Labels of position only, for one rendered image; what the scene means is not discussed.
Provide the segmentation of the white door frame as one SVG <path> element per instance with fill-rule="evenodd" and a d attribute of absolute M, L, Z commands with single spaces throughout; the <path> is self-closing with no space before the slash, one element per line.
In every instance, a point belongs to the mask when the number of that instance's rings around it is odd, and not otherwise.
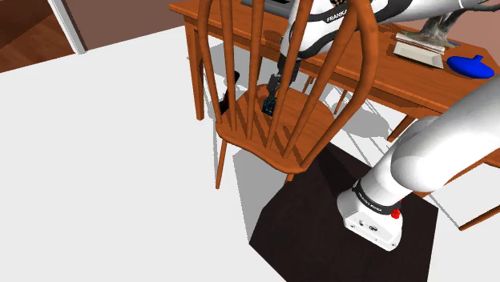
<path fill-rule="evenodd" d="M 80 38 L 75 21 L 72 19 L 71 12 L 67 7 L 65 0 L 47 0 L 50 8 L 54 12 L 58 24 L 61 26 L 71 49 L 76 54 L 85 54 L 87 48 L 84 41 Z"/>

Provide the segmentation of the brown wooden spindle chair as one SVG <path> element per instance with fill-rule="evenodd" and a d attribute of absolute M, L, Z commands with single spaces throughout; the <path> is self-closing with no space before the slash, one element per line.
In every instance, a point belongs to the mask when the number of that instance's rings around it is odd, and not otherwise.
<path fill-rule="evenodd" d="M 233 144 L 251 152 L 267 164 L 286 174 L 288 180 L 306 171 L 321 150 L 351 119 L 366 100 L 375 79 L 378 51 L 378 28 L 369 0 L 348 0 L 349 7 L 322 64 L 309 95 L 290 88 L 293 67 L 304 33 L 308 32 L 308 17 L 315 0 L 300 0 L 292 38 L 272 117 L 262 112 L 265 85 L 257 82 L 261 35 L 264 23 L 264 0 L 252 7 L 251 48 L 248 90 L 236 96 L 234 86 L 234 42 L 232 0 L 220 0 L 221 25 L 224 41 L 224 62 L 228 81 L 229 108 L 220 111 L 212 57 L 208 45 L 208 20 L 213 0 L 200 0 L 198 33 L 204 69 L 216 117 L 216 132 L 223 140 L 221 152 Z M 340 61 L 354 32 L 361 34 L 362 64 L 360 79 L 350 102 L 334 116 L 319 98 Z"/>

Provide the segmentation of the brown wooden desk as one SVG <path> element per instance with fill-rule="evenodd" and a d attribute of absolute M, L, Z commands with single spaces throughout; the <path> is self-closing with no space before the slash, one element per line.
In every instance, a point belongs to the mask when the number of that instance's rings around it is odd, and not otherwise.
<path fill-rule="evenodd" d="M 204 94 L 216 91 L 209 38 L 221 39 L 226 49 L 248 50 L 249 90 L 241 98 L 231 98 L 227 112 L 216 114 L 216 131 L 224 144 L 249 151 L 289 178 L 308 168 L 327 138 L 366 100 L 404 113 L 396 128 L 401 133 L 413 120 L 442 114 L 482 85 L 481 80 L 456 75 L 449 68 L 430 69 L 396 57 L 389 42 L 397 26 L 379 32 L 365 12 L 354 12 L 341 30 L 334 55 L 317 55 L 300 65 L 301 71 L 318 80 L 314 98 L 327 84 L 350 91 L 353 97 L 345 109 L 335 115 L 323 103 L 308 105 L 306 94 L 284 89 L 278 116 L 270 118 L 261 110 L 267 90 L 257 76 L 263 58 L 279 58 L 286 19 L 263 13 L 261 32 L 255 34 L 252 9 L 240 0 L 187 0 L 172 3 L 170 9 L 184 19 L 197 118 L 204 117 Z"/>

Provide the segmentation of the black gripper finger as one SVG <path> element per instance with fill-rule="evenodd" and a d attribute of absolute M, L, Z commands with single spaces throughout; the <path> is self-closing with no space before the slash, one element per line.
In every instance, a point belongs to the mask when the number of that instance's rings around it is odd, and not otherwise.
<path fill-rule="evenodd" d="M 268 97 L 270 99 L 274 99 L 276 97 L 276 92 L 280 87 L 280 74 L 273 74 L 270 76 L 267 89 L 268 89 Z"/>

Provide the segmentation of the blue flat rounded object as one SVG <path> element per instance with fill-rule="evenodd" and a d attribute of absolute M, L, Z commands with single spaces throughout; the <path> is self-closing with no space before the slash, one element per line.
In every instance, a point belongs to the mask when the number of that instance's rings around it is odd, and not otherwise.
<path fill-rule="evenodd" d="M 494 76 L 494 70 L 482 62 L 483 57 L 476 54 L 473 58 L 451 56 L 446 60 L 452 71 L 472 79 L 489 79 Z"/>

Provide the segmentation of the dark robot stand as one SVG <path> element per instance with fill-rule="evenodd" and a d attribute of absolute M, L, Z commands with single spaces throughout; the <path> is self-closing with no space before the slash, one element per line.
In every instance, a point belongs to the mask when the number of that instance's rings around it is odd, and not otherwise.
<path fill-rule="evenodd" d="M 387 252 L 348 230 L 338 195 L 369 166 L 329 144 L 264 206 L 249 241 L 286 282 L 427 282 L 438 209 L 410 194 L 402 237 Z"/>

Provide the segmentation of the grey black flat device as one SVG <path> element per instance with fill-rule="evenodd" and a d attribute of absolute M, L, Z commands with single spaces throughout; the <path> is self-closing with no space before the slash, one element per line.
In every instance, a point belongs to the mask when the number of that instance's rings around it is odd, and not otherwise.
<path fill-rule="evenodd" d="M 253 7 L 257 0 L 241 0 L 240 2 Z M 264 0 L 264 11 L 270 14 L 289 18 L 293 7 L 293 0 Z"/>

